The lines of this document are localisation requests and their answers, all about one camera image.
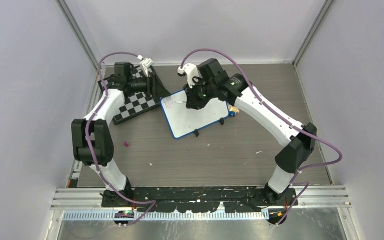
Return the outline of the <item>blue framed whiteboard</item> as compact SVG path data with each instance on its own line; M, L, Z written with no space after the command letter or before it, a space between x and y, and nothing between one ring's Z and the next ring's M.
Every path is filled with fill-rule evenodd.
M175 101L186 102L186 100L187 96L184 90L160 100L163 113L175 139L193 134L196 130L201 130L229 117L228 104L217 98L210 100L200 110L187 109L184 104L174 103Z

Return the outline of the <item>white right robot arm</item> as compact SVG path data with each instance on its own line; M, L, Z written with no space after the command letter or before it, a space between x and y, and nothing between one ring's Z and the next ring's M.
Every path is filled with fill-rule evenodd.
M215 58L200 65L180 66L177 74L187 81L183 89L188 109L202 110L213 99L226 102L251 116L283 147L275 156L276 168L264 187L267 202L279 205L299 168L314 152L316 126L312 123L304 125L289 117L263 97L246 80L243 71L230 76Z

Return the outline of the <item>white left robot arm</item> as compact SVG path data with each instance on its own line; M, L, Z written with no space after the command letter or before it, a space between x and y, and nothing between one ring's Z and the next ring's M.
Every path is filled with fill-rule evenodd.
M101 77L99 86L102 96L96 106L85 117L71 123L73 155L76 161L90 167L104 182L106 193L114 196L121 207L133 202L130 180L114 159L114 143L110 123L118 115L126 100L137 94L158 102L170 96L150 63L135 66L129 62L117 62L114 73Z

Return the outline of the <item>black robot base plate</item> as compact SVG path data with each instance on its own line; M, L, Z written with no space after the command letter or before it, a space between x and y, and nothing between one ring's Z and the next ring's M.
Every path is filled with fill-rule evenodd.
M226 213L256 213L264 208L287 209L298 205L297 193L289 188L285 193L270 193L255 186L217 187L136 187L129 198L130 203L109 190L100 193L103 208L133 208L145 212L155 201L152 213L214 213L223 207Z

